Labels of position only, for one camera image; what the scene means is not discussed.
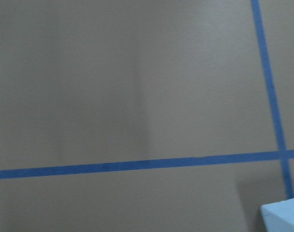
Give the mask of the light blue foam block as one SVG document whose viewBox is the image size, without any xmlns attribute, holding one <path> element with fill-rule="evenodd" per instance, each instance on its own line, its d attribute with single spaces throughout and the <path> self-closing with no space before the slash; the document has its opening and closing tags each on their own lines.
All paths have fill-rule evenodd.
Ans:
<svg viewBox="0 0 294 232">
<path fill-rule="evenodd" d="M 267 232 L 294 232 L 294 198 L 260 207 Z"/>
</svg>

